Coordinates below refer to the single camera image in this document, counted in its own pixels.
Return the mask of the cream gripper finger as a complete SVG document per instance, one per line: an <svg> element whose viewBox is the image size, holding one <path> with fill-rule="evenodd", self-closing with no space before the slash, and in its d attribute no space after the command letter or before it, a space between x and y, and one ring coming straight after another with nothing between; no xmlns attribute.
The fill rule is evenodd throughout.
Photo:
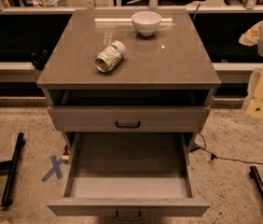
<svg viewBox="0 0 263 224"><path fill-rule="evenodd" d="M248 124L256 124L263 120L263 101L246 97L242 104L242 121Z"/></svg>
<svg viewBox="0 0 263 224"><path fill-rule="evenodd" d="M248 47L258 43L259 30L262 22L258 22L241 35L239 43Z"/></svg>

